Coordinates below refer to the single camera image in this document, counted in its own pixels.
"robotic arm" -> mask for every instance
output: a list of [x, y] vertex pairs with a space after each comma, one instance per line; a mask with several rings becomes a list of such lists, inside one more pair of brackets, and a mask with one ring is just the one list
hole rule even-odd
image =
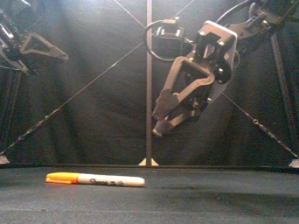
[[[201, 111], [225, 89], [233, 74], [236, 52], [237, 54], [249, 52], [249, 47], [265, 40], [284, 25], [285, 20], [296, 20], [292, 15], [297, 4], [297, 0], [282, 3], [277, 0], [246, 0], [225, 12], [216, 23], [210, 21], [204, 23], [197, 31], [196, 41], [190, 43], [190, 52], [186, 56], [174, 56], [153, 109], [153, 118], [157, 120], [153, 127], [154, 135], [161, 137], [185, 119], [200, 116]], [[249, 6], [246, 22], [220, 25], [226, 16], [246, 6]], [[156, 33], [157, 41], [165, 42], [168, 39], [170, 43], [188, 42], [181, 34], [182, 28], [177, 26], [177, 19], [154, 24], [162, 25]], [[182, 49], [181, 45], [174, 48], [176, 53], [182, 53], [177, 51]], [[157, 56], [148, 47], [146, 50], [158, 60], [170, 60]], [[174, 84], [181, 78], [186, 87], [177, 90]]]
[[[5, 12], [10, 11], [11, 1], [9, 3], [7, 8], [0, 9], [0, 54], [13, 66], [13, 69], [22, 71], [25, 74], [37, 75], [29, 55], [37, 55], [38, 58], [45, 56], [58, 62], [66, 61], [68, 55], [37, 33], [26, 31], [22, 24], [14, 23]], [[31, 6], [23, 0], [19, 0], [14, 3], [14, 8], [18, 14], [23, 11], [26, 13], [22, 21], [29, 20], [33, 15]]]

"black backdrop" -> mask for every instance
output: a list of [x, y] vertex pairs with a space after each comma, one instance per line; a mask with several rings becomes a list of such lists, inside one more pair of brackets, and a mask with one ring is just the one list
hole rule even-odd
[[[216, 21], [238, 2], [156, 0], [153, 21], [178, 13], [186, 37], [194, 39], [202, 22]], [[1, 71], [1, 127], [9, 134], [2, 135], [1, 147], [62, 107], [9, 150], [7, 159], [10, 162], [137, 165], [145, 158], [146, 61], [145, 48], [140, 45], [145, 1], [44, 0], [44, 3], [45, 15], [34, 31], [69, 55], [69, 61], [45, 65], [38, 77], [21, 76], [10, 126], [3, 125], [9, 118], [5, 107], [13, 83], [7, 81], [15, 74]], [[241, 11], [232, 21], [240, 22], [245, 15]], [[293, 51], [296, 61], [297, 41], [284, 44]], [[153, 60], [153, 105], [169, 67], [170, 64]], [[297, 76], [292, 79], [294, 92]], [[241, 58], [225, 94], [292, 146], [269, 41]], [[292, 159], [222, 96], [197, 122], [180, 125], [164, 138], [153, 136], [152, 153], [158, 165], [288, 165]]]

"marker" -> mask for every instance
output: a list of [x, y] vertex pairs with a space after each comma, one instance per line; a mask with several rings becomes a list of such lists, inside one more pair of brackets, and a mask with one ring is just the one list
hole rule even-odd
[[101, 186], [144, 186], [145, 180], [137, 177], [93, 175], [76, 172], [54, 172], [46, 175], [46, 183], [82, 184]]

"black mat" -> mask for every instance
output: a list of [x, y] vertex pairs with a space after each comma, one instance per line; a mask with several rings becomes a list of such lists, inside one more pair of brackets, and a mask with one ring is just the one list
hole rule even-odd
[[[145, 187], [44, 183], [50, 172], [144, 178]], [[0, 223], [297, 223], [299, 176], [265, 171], [36, 167], [0, 170]]]

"cable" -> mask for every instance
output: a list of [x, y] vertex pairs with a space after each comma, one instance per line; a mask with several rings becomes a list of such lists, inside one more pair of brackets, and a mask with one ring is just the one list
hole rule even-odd
[[7, 66], [0, 66], [0, 68], [3, 69], [3, 70], [10, 70], [10, 71], [21, 71], [19, 69], [11, 68], [11, 67], [7, 67]]
[[160, 61], [162, 62], [170, 62], [173, 61], [173, 59], [165, 59], [165, 58], [161, 58], [154, 52], [153, 50], [149, 48], [148, 46], [148, 43], [146, 43], [146, 33], [148, 33], [148, 30], [152, 29], [153, 27], [156, 27], [157, 25], [161, 25], [162, 24], [162, 20], [157, 20], [154, 22], [152, 22], [145, 28], [144, 28], [144, 46], [145, 46], [145, 49], [146, 51], [149, 52], [149, 54], [157, 58]]
[[226, 10], [224, 12], [224, 14], [218, 17], [216, 23], [220, 24], [221, 21], [230, 15], [233, 14], [236, 11], [241, 10], [242, 8], [245, 8], [248, 5], [250, 5], [253, 2], [256, 2], [257, 0], [245, 0], [244, 2], [238, 3], [236, 6], [233, 6], [229, 10]]

